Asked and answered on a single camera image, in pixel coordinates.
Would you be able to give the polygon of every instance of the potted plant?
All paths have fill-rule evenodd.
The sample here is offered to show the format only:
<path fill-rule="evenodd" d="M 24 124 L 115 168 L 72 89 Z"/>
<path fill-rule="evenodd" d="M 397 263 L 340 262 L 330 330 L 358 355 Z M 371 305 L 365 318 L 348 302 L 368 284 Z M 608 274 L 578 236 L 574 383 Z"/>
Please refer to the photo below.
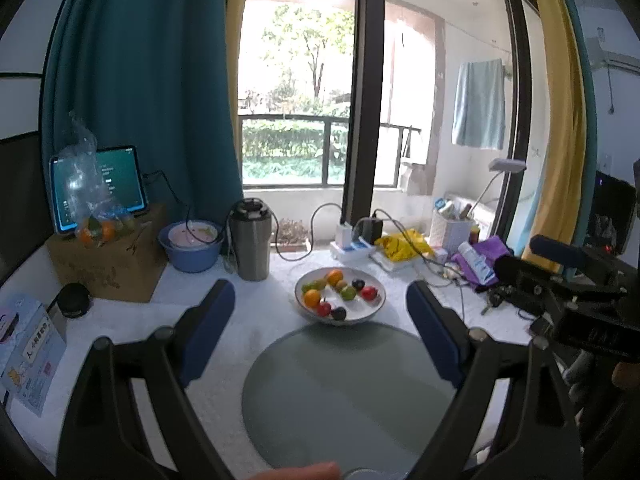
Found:
<path fill-rule="evenodd" d="M 275 232 L 271 234 L 271 247 L 276 247 Z M 297 253 L 311 250 L 309 231 L 306 230 L 302 220 L 295 221 L 285 218 L 280 222 L 278 248 L 281 253 Z"/>

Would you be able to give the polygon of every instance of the white storage basket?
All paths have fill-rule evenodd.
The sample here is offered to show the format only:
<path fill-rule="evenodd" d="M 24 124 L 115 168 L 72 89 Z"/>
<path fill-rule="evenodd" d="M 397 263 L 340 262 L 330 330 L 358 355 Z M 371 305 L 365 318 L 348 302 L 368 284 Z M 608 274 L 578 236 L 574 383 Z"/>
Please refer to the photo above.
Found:
<path fill-rule="evenodd" d="M 453 256 L 458 252 L 460 244 L 469 240 L 472 225 L 471 220 L 448 220 L 434 210 L 429 245 L 434 248 L 442 247 L 449 256 Z"/>

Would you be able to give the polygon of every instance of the stainless steel thermos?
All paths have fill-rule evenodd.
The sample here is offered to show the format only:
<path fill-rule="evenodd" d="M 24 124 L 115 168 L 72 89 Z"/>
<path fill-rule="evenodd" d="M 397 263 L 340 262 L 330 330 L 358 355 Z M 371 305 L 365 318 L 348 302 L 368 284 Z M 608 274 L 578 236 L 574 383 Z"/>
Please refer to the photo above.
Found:
<path fill-rule="evenodd" d="M 245 198 L 231 210 L 231 241 L 243 280 L 260 282 L 269 275 L 271 217 L 269 207 L 258 198 Z"/>

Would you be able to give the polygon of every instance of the small black speaker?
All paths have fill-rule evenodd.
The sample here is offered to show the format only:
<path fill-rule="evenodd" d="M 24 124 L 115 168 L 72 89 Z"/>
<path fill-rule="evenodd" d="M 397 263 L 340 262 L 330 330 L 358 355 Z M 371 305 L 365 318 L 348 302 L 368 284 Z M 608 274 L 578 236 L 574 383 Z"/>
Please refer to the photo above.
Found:
<path fill-rule="evenodd" d="M 51 302 L 47 311 L 58 304 L 60 312 L 65 317 L 71 319 L 82 317 L 89 311 L 91 307 L 91 294 L 82 283 L 67 283 L 56 299 Z"/>

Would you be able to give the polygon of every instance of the red apple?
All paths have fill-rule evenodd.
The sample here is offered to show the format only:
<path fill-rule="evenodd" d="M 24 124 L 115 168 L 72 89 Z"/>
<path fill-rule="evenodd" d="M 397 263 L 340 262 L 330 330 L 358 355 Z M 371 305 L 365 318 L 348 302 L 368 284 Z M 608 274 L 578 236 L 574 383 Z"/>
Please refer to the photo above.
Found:
<path fill-rule="evenodd" d="M 360 295 L 366 301 L 373 301 L 378 297 L 378 290 L 374 286 L 366 286 L 360 291 Z"/>
<path fill-rule="evenodd" d="M 316 314 L 320 317 L 326 317 L 331 313 L 331 303 L 323 301 L 316 307 Z"/>

